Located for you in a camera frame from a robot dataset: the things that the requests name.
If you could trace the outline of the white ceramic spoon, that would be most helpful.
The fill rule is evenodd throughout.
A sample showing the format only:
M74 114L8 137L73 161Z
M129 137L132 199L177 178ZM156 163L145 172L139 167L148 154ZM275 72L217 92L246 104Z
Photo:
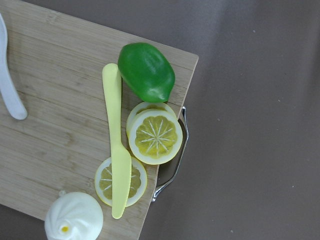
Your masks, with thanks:
M16 120L24 120L28 112L12 81L7 62L8 32L0 15L0 93L9 114Z

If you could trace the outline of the lower stacked lemon slice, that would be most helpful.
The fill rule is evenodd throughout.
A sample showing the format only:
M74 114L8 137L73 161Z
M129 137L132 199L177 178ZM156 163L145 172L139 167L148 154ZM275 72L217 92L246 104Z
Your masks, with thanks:
M158 102L158 103L152 103L152 102L141 102L138 105L136 105L131 112L128 115L127 121L126 121L126 134L128 135L131 129L131 125L134 121L134 118L137 114L149 110L149 109L156 109L156 110L163 110L167 111L168 113L172 114L174 117L176 116L173 109L167 105L164 102Z

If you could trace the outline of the green lime toy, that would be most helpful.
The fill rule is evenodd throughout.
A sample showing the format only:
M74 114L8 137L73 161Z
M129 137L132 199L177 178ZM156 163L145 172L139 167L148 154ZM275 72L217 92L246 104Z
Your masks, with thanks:
M125 45L117 62L128 87L144 102L164 103L170 98L176 75L165 56L153 45Z

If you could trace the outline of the yellow plastic knife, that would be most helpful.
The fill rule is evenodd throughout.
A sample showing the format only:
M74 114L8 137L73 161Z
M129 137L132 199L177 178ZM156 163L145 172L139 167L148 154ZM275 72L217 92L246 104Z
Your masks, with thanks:
M125 211L131 185L132 159L122 143L121 106L122 77L118 65L108 63L102 69L102 85L109 126L112 210L114 219L120 219Z

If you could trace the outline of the lemon slice under knife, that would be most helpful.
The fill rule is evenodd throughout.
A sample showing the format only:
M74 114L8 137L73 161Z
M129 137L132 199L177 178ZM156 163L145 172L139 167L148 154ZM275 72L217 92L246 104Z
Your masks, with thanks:
M131 180L126 207L135 204L146 191L148 185L147 171L135 157L131 157ZM94 187L99 199L112 206L112 158L104 160L97 168Z

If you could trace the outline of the bamboo cutting board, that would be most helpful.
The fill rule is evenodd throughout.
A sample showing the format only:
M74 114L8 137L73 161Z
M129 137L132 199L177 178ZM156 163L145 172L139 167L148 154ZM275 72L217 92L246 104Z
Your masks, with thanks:
M0 202L43 220L59 193L95 196L110 156L102 69L138 37L21 0L3 0L8 66L27 109L0 108Z

